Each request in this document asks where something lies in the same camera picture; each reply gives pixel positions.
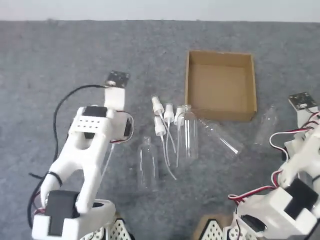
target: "black wire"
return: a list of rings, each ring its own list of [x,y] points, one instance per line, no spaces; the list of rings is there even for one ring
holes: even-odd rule
[[[31,177],[33,177],[33,178],[35,178],[35,179],[39,179],[39,180],[41,180],[41,179],[43,178],[43,176],[34,174],[34,173],[32,173],[32,172],[29,172],[28,175],[31,176]]]
[[[304,109],[310,114],[315,114],[315,112],[311,111],[308,107],[305,107]]]
[[[238,220],[235,220],[236,222],[236,225],[238,226],[238,229],[239,229],[239,234],[238,234],[238,237],[236,238],[236,240],[239,240],[240,239],[240,235],[241,235],[241,229],[240,229],[240,225],[238,223]]]
[[[31,215],[31,207],[33,205],[33,202],[34,202],[34,196],[37,194],[37,192],[39,191],[40,187],[41,187],[41,184],[44,182],[45,178],[46,178],[46,175],[45,174],[43,176],[43,178],[39,181],[38,185],[35,187],[35,189],[33,190],[30,198],[29,198],[29,201],[28,201],[28,205],[27,205],[27,208],[26,208],[26,215],[27,215],[27,219],[28,219],[28,224],[29,224],[29,227],[32,229],[33,227],[33,222],[32,222],[32,215]]]
[[[52,121],[52,123],[53,123],[53,136],[54,136],[54,143],[55,143],[53,162],[57,160],[58,151],[59,151],[58,134],[57,134],[57,115],[58,115],[58,111],[59,111],[60,107],[62,106],[62,104],[71,95],[73,95],[74,93],[76,93],[77,91],[79,91],[81,89],[87,89],[87,88],[105,88],[105,86],[97,85],[97,84],[89,84],[89,85],[83,85],[83,86],[77,87],[76,89],[74,89],[71,92],[69,92],[64,98],[62,98],[60,100],[60,102],[58,103],[58,105],[56,106],[55,110],[54,110],[53,121]],[[34,203],[34,198],[35,198],[35,195],[37,194],[37,192],[39,191],[42,183],[44,182],[44,180],[45,180],[45,178],[47,176],[47,173],[43,177],[41,177],[41,176],[39,176],[37,174],[31,173],[31,172],[29,173],[29,175],[34,177],[34,178],[36,178],[36,179],[40,179],[38,185],[35,187],[35,189],[33,190],[32,194],[31,194],[31,196],[29,198],[27,209],[26,209],[26,215],[27,215],[28,224],[29,224],[29,227],[32,229],[33,222],[32,222],[31,208],[32,208],[32,206],[36,207],[35,203]]]
[[[80,87],[77,87],[76,89],[72,90],[69,92],[64,98],[61,99],[61,101],[58,103],[58,105],[55,108],[55,111],[53,113],[53,136],[54,136],[54,141],[55,141],[55,150],[54,150],[54,157],[53,157],[53,162],[57,160],[58,158],[58,151],[59,151],[59,143],[58,143],[58,134],[57,134],[57,115],[58,111],[61,107],[61,105],[67,100],[72,94],[75,92],[81,90],[81,89],[87,89],[87,88],[105,88],[105,86],[102,85],[97,85],[97,84],[89,84],[89,85],[83,85]]]

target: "empty plastic bottle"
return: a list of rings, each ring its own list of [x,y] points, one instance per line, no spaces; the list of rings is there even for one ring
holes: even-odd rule
[[[269,146],[269,138],[275,132],[278,122],[276,106],[271,105],[263,114],[261,124],[254,139],[254,144],[262,147]]]
[[[151,143],[149,136],[143,137],[143,143],[137,150],[137,184],[141,192],[158,190],[158,160],[157,149]]]
[[[191,105],[184,105],[177,118],[176,167],[185,167],[198,158],[198,121]]]
[[[208,136],[213,140],[212,147],[215,150],[220,150],[223,147],[225,150],[223,154],[228,158],[232,159],[238,156],[244,149],[245,146],[241,141],[242,137],[239,136],[239,133],[236,136],[231,135],[224,127],[214,121],[200,120],[200,125],[203,126]]]

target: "white robotic arm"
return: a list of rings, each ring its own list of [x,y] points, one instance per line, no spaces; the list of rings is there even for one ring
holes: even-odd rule
[[[133,119],[123,111],[128,79],[127,73],[112,71],[106,82],[104,106],[78,109],[61,153],[41,185],[45,213],[34,216],[34,239],[79,240],[101,227],[112,227],[115,205],[95,198],[103,178],[109,143],[124,142],[133,133]],[[59,190],[76,170],[83,170],[81,191]]]
[[[299,128],[307,129],[285,143],[290,159],[279,168],[274,190],[237,199],[232,225],[223,229],[224,240],[287,239],[306,236],[316,226],[320,218],[320,112],[310,98],[307,93],[289,97]],[[311,176],[313,186],[299,179],[299,174]]]

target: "cardboard box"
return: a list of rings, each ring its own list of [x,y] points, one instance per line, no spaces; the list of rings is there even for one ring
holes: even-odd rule
[[[198,118],[250,121],[257,112],[251,54],[190,51],[186,63],[185,104]]]

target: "perforated plate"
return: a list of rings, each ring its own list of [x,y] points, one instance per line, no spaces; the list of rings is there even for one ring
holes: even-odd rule
[[[102,240],[104,239],[104,233],[104,228],[101,227],[95,232],[85,235],[81,240]],[[110,240],[132,240],[123,220],[117,219],[115,221],[110,231]]]
[[[211,220],[206,227],[201,240],[223,240],[223,237],[223,230],[220,228],[217,221]],[[257,240],[257,238],[247,233],[245,240]]]
[[[110,240],[131,240],[124,221],[117,219],[110,231]]]
[[[95,232],[91,232],[85,235],[81,240],[102,240],[104,237],[105,230],[103,227],[99,228]]]

